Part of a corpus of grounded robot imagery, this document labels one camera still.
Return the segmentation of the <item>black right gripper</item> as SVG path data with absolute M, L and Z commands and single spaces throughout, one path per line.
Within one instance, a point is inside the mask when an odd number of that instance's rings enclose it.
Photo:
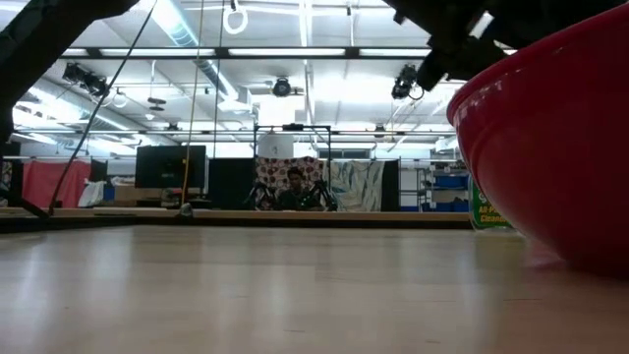
M 515 51 L 625 5 L 625 0 L 383 0 L 394 20 L 429 34 L 430 53 L 417 84 L 431 91 L 443 78 L 469 81 Z

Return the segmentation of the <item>large red plastic bowl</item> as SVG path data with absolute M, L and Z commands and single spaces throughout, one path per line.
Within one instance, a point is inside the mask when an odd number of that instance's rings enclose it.
M 572 268 L 629 279 L 629 3 L 480 72 L 447 118 L 512 226 Z

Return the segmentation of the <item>metal storage shelf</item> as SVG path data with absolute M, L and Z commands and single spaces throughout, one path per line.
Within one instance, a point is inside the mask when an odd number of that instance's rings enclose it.
M 417 171 L 417 202 L 422 212 L 468 212 L 469 192 L 466 190 L 436 189 L 437 175 L 469 175 L 466 168 L 446 164 L 433 164 Z

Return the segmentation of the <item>blue storage bin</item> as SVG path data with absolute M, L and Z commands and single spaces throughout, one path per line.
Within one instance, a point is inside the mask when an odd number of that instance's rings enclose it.
M 466 190 L 469 185 L 468 175 L 437 175 L 434 177 L 434 187 L 445 190 Z

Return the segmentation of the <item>cleaner spray bottle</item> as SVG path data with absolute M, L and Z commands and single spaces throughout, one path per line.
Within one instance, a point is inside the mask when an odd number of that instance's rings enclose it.
M 469 213 L 472 226 L 480 231 L 514 231 L 512 225 L 489 202 L 478 188 L 473 176 L 469 177 Z

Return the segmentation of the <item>leaf patterned cloth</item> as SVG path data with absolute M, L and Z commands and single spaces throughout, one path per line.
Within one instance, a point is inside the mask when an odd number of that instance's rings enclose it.
M 339 211 L 381 211 L 384 161 L 330 161 L 323 177 Z

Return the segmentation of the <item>white cylinder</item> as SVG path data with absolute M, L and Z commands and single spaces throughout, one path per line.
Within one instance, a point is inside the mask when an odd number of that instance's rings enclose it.
M 264 158 L 287 159 L 294 157 L 294 136 L 268 133 L 257 140 L 257 155 Z

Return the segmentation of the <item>person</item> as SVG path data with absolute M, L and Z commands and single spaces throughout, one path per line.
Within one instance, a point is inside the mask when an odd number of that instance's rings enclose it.
M 291 167 L 287 171 L 289 188 L 280 193 L 277 198 L 278 210 L 292 211 L 325 211 L 325 207 L 309 196 L 304 187 L 304 177 L 298 167 Z

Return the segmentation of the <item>floral patterned cloth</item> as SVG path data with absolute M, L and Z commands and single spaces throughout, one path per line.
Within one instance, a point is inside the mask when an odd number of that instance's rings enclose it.
M 256 209 L 278 210 L 277 198 L 280 193 L 289 188 L 287 171 L 291 167 L 298 167 L 304 177 L 304 187 L 311 193 L 311 188 L 323 177 L 323 162 L 310 156 L 278 159 L 260 157 L 256 161 L 255 182 L 261 186 L 257 191 Z M 312 196 L 315 201 L 320 197 Z

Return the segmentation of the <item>beige wooden desk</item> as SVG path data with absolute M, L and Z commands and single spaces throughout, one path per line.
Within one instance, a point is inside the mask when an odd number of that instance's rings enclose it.
M 152 207 L 58 208 L 54 217 L 174 217 L 177 209 Z M 266 220 L 344 220 L 344 221 L 436 221 L 467 222 L 465 212 L 357 212 L 357 211 L 255 211 L 195 209 L 195 218 L 202 219 L 266 219 Z

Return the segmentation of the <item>black partition panel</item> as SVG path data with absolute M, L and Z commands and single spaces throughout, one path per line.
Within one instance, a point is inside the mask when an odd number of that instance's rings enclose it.
M 217 158 L 209 162 L 208 192 L 212 209 L 247 209 L 246 199 L 254 184 L 252 158 Z

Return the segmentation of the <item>black computer monitor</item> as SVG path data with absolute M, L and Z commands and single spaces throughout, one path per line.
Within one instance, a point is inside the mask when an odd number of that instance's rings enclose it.
M 202 146 L 146 146 L 137 149 L 135 187 L 203 189 L 207 156 Z

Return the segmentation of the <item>red cloth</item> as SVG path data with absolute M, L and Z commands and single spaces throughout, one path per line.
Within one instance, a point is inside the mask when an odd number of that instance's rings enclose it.
M 40 208 L 48 208 L 66 164 L 31 161 L 24 165 L 22 197 Z M 62 208 L 77 208 L 89 178 L 91 165 L 74 161 L 60 187 L 57 201 Z

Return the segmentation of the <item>black metal table frame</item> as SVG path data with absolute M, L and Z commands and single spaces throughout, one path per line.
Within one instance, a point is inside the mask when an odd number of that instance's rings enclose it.
M 350 229 L 454 229 L 471 230 L 470 221 L 399 221 L 399 220 L 307 220 L 307 219 L 227 219 L 179 217 L 68 217 L 68 218 L 0 218 L 0 234 L 53 230 L 73 230 L 122 226 L 221 226 L 268 228 L 350 228 Z

